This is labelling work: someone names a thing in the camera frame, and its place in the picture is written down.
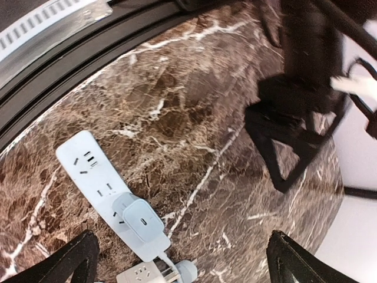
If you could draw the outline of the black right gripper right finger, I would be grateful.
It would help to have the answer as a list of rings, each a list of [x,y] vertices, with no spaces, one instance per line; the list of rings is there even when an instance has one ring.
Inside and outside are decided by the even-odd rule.
[[[282,231],[272,232],[266,255],[270,281],[273,283],[355,282],[318,260]]]

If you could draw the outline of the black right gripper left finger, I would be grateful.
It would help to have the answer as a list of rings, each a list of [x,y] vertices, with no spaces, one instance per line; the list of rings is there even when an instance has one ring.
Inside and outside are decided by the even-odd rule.
[[[8,283],[94,282],[99,256],[98,238],[85,230],[42,262],[5,280]]]

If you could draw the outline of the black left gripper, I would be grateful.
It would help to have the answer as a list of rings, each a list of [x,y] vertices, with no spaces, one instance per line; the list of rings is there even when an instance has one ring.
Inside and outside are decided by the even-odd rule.
[[[287,193],[330,140],[348,108],[348,95],[330,79],[342,73],[342,36],[312,1],[281,1],[283,72],[259,81],[260,101],[245,108],[245,129],[261,154],[273,186]],[[304,129],[311,112],[334,114],[323,134]],[[274,142],[293,149],[297,165],[284,178]]]

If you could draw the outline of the white cube socket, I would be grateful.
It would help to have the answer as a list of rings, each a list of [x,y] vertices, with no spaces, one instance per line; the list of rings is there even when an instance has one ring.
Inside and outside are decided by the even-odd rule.
[[[151,262],[142,262],[116,276],[117,283],[166,283],[157,265]]]

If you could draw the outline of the blue plug adapter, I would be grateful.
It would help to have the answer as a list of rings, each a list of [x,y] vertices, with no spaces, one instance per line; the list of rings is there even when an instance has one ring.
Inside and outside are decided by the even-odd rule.
[[[113,202],[114,212],[144,243],[164,232],[164,224],[150,204],[132,193],[123,193]]]

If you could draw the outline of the blue power strip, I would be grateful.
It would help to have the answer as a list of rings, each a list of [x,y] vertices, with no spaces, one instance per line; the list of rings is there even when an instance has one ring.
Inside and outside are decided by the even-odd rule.
[[[150,262],[170,247],[171,241],[164,232],[151,242],[142,242],[114,212],[112,205],[116,198],[126,192],[134,193],[88,130],[78,132],[60,145],[56,156],[106,224],[142,261]]]

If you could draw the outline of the black front rail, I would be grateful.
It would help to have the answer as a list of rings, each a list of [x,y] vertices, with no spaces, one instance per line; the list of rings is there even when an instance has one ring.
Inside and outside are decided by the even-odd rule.
[[[220,1],[110,1],[111,15],[63,40],[1,88],[1,150],[100,68],[220,4]]]

